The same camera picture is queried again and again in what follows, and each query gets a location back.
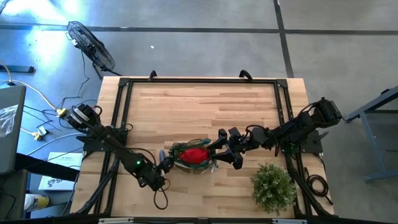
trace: white paper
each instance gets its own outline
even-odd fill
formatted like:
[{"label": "white paper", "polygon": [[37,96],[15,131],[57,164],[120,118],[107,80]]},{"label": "white paper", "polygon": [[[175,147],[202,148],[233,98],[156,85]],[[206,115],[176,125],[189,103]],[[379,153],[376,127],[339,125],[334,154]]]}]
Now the white paper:
[{"label": "white paper", "polygon": [[[49,159],[62,154],[64,154],[64,152],[50,152]],[[80,170],[81,158],[82,153],[69,153],[56,159],[52,159],[49,162]],[[73,190],[73,184],[75,184],[73,181],[43,176],[42,181],[40,181],[39,190]]]}]

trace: green plant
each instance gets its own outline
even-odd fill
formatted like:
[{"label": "green plant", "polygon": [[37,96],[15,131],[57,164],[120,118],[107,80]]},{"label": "green plant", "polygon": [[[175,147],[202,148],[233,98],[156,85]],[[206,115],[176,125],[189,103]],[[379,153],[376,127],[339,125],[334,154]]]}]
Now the green plant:
[{"label": "green plant", "polygon": [[260,164],[259,170],[250,178],[253,184],[252,196],[256,204],[267,213],[286,211],[294,204],[296,188],[284,168],[274,164]]}]

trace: plastic bag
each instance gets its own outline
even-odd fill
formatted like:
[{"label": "plastic bag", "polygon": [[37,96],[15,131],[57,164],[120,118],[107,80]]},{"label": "plastic bag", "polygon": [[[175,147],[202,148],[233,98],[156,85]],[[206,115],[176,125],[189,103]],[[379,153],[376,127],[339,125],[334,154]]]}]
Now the plastic bag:
[{"label": "plastic bag", "polygon": [[6,137],[14,128],[14,118],[18,105],[0,109],[0,138]]}]

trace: butcher block tabletop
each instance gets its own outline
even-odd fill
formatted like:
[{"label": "butcher block tabletop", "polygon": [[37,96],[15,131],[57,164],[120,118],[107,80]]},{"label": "butcher block tabletop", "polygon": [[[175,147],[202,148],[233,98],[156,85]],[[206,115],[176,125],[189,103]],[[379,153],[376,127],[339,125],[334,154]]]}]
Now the butcher block tabletop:
[{"label": "butcher block tabletop", "polygon": [[[120,77],[104,77],[98,97],[102,107],[101,122],[110,125]],[[294,115],[308,105],[304,81],[288,78],[289,94]],[[123,91],[117,124],[121,123],[126,90]],[[283,91],[280,90],[285,108]],[[173,142],[192,139],[218,139],[218,130],[237,127],[244,134],[245,127],[259,124],[275,128],[279,125],[274,86],[250,83],[135,83],[127,116],[134,129],[128,132],[126,147],[141,147],[154,153],[159,161],[159,151],[167,150]],[[283,154],[275,157],[271,151],[259,148],[243,154],[243,167],[234,170],[231,164],[219,161],[219,168],[202,174],[188,174],[174,167],[166,178],[169,206],[159,210],[154,205],[154,192],[150,187],[140,188],[137,180],[119,166],[114,193],[112,216],[131,217],[211,217],[211,218],[273,218],[275,213],[263,212],[252,199],[250,176],[259,164],[273,163],[286,167]],[[94,152],[81,166],[73,197],[71,212],[77,211],[89,199],[100,179],[103,152]],[[319,158],[303,154],[303,165],[310,174],[326,178]],[[104,190],[102,209],[108,197]],[[302,193],[297,186],[301,211],[304,213]],[[326,211],[333,207],[325,198],[316,197]],[[162,192],[156,201],[165,205]],[[280,213],[280,218],[293,218],[293,207]]]}]

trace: gray floor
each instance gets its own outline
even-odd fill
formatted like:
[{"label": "gray floor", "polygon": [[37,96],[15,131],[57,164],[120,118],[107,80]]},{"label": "gray floor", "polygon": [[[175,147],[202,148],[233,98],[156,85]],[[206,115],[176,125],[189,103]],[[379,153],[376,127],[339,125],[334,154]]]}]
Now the gray floor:
[{"label": "gray floor", "polygon": [[[398,29],[398,1],[279,2],[286,29]],[[0,24],[65,25],[70,20],[103,27],[278,28],[271,0],[37,0],[34,3],[11,0],[0,15]],[[75,96],[85,79],[80,51],[64,33],[0,30],[0,59],[7,64],[31,65],[37,69],[34,75],[13,77],[40,89],[55,105],[65,96]],[[115,71],[126,75],[149,75],[156,70],[162,76],[235,77],[241,69],[246,69],[254,77],[287,76],[279,34],[95,32],[95,35],[114,57]],[[398,84],[397,42],[396,35],[287,35],[294,77],[304,78],[310,101],[325,96],[334,100],[343,114]],[[87,58],[86,74],[91,79],[83,88],[83,98],[67,101],[67,106],[97,98],[101,82]],[[48,108],[30,90],[26,105],[41,110]],[[22,126],[34,129],[39,123],[25,114]],[[323,140],[324,160],[336,214],[398,222],[398,179],[371,184],[363,181],[365,175],[377,170],[377,165],[361,122],[341,122],[328,131],[330,134]],[[52,130],[46,141],[73,132]],[[72,139],[60,140],[33,156],[45,158],[50,151],[69,151],[81,146]],[[41,144],[22,133],[18,151],[28,153]]]}]

